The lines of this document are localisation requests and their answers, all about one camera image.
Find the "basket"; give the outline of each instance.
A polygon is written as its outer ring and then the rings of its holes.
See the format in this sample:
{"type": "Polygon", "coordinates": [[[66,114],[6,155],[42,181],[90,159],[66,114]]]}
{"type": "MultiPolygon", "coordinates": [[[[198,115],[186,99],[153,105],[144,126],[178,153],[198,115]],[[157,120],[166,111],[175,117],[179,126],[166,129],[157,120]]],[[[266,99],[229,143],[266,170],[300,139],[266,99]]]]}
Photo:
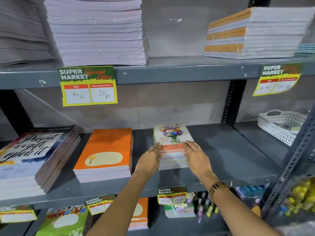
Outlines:
{"type": "Polygon", "coordinates": [[[284,123],[284,122],[296,122],[299,124],[303,124],[306,119],[306,115],[292,112],[292,111],[281,111],[278,109],[270,110],[266,113],[261,113],[258,116],[258,126],[273,135],[275,138],[279,139],[283,143],[291,146],[296,135],[291,133],[288,130],[285,130],[275,124],[276,123],[284,123]],[[271,112],[279,113],[277,115],[270,115],[271,112]]]}

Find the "flower bouquet illustration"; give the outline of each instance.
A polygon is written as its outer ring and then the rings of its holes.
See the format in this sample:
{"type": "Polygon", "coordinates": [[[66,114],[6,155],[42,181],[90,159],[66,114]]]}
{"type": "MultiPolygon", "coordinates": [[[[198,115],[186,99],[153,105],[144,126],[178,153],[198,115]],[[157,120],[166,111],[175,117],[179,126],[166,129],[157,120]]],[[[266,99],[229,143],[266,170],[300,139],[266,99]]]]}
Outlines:
{"type": "Polygon", "coordinates": [[[171,143],[179,143],[180,139],[178,136],[182,135],[184,132],[180,125],[178,124],[167,124],[160,127],[160,131],[167,138],[170,138],[171,143]]]}

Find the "gold wristwatch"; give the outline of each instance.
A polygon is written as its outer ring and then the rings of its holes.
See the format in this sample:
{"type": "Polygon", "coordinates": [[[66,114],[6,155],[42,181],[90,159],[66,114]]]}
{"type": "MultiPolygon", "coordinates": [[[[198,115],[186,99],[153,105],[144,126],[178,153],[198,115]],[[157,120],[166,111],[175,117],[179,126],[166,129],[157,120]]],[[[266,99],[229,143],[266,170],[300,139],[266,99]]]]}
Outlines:
{"type": "Polygon", "coordinates": [[[226,187],[228,188],[222,181],[218,181],[217,183],[214,183],[210,189],[209,189],[209,198],[210,198],[210,201],[211,203],[214,203],[213,202],[213,194],[216,190],[222,188],[222,187],[226,187]]]}

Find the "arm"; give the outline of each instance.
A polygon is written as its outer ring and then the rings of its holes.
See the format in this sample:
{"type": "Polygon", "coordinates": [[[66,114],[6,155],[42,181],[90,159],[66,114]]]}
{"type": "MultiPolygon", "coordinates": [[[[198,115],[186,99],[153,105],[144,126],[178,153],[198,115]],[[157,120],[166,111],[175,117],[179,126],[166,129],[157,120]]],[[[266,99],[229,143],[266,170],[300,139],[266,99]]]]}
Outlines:
{"type": "MultiPolygon", "coordinates": [[[[195,142],[187,141],[184,147],[187,165],[209,190],[214,183],[219,181],[212,171],[209,157],[195,142]]],[[[226,187],[214,192],[213,201],[233,236],[279,236],[226,187]]]]}
{"type": "Polygon", "coordinates": [[[87,236],[124,236],[127,234],[132,215],[148,179],[157,171],[160,165],[160,144],[150,148],[139,159],[135,172],[117,195],[100,219],[89,230],[87,236]]]}

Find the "basket handle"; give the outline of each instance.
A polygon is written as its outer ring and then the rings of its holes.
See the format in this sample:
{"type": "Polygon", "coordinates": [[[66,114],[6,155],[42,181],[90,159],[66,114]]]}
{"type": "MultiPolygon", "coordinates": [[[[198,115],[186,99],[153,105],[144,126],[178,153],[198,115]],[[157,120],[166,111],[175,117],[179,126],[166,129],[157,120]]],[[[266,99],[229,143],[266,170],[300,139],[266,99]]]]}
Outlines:
{"type": "Polygon", "coordinates": [[[281,115],[283,113],[283,111],[281,111],[279,109],[273,109],[273,110],[269,110],[268,112],[265,112],[264,114],[266,114],[266,116],[268,116],[268,114],[271,112],[279,112],[280,114],[278,114],[278,115],[281,115]]]}

